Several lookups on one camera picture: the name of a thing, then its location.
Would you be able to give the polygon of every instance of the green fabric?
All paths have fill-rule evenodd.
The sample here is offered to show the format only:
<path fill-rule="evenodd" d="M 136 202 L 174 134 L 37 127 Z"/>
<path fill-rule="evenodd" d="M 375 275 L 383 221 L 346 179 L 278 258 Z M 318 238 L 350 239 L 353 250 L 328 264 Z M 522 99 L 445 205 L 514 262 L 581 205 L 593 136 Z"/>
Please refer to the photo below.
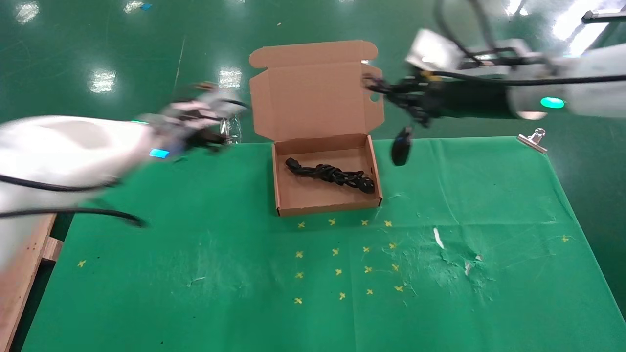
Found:
<path fill-rule="evenodd" d="M 357 212 L 276 217 L 268 144 L 137 172 L 104 200 L 150 228 L 76 216 L 23 350 L 626 350 L 546 156 L 418 140 L 394 167 L 374 145 L 385 200 Z"/>

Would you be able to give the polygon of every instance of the green floor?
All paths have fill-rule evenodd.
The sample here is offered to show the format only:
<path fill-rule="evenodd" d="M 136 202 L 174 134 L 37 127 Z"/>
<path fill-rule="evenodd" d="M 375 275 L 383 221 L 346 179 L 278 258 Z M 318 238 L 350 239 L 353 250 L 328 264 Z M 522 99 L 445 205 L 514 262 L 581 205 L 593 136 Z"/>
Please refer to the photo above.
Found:
<path fill-rule="evenodd" d="M 395 80 L 416 31 L 436 29 L 434 0 L 155 0 L 147 11 L 133 1 L 17 1 L 0 3 L 0 120 L 32 115 L 80 115 L 127 120 L 157 111 L 181 87 L 219 82 L 249 101 L 248 80 L 259 71 L 248 55 L 261 46 L 348 39 L 371 41 L 371 64 Z M 578 52 L 598 36 L 580 15 L 610 2 L 483 0 L 496 37 L 524 38 L 535 50 Z M 449 0 L 447 17 L 467 44 L 481 43 L 465 0 Z M 626 42 L 618 28 L 606 43 Z M 386 108 L 375 138 L 406 124 Z M 539 122 L 436 121 L 423 137 L 470 137 L 547 131 L 545 145 L 560 182 L 605 277 L 626 312 L 626 122 L 551 118 Z M 244 140 L 261 142 L 250 120 Z"/>

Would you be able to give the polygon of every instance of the wooden pallet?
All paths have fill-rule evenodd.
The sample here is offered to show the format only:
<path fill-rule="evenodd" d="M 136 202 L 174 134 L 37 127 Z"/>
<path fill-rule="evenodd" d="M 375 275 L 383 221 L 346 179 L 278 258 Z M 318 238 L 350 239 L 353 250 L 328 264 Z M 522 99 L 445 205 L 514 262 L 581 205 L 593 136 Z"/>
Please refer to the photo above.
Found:
<path fill-rule="evenodd" d="M 22 253 L 0 273 L 0 351 L 8 352 L 41 261 L 56 262 L 63 242 L 50 237 L 55 215 L 35 228 Z"/>

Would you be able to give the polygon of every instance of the box flap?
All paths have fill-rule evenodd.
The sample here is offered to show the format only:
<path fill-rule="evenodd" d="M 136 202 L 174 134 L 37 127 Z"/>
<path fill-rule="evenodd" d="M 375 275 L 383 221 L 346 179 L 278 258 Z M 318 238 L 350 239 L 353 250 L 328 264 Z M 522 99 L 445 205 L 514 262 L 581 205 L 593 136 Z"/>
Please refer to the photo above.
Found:
<path fill-rule="evenodd" d="M 376 57 L 367 41 L 269 46 L 250 55 L 267 71 L 250 80 L 254 129 L 275 141 L 367 134 L 384 120 L 362 76 L 381 71 L 361 63 Z"/>

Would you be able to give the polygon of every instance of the cardboard box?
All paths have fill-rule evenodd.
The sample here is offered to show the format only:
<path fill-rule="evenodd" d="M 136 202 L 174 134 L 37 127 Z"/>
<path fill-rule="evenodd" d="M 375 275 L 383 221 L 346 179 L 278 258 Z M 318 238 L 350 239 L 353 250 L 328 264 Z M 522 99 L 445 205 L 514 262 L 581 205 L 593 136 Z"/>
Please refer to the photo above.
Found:
<path fill-rule="evenodd" d="M 364 73 L 381 70 L 362 63 L 378 50 L 367 41 L 260 48 L 250 64 L 267 68 L 250 80 L 254 130 L 274 141 L 274 190 L 279 216 L 379 207 L 382 190 L 369 132 L 384 121 L 383 98 L 372 101 Z M 302 166 L 330 164 L 365 171 L 375 191 L 296 176 L 288 158 Z"/>

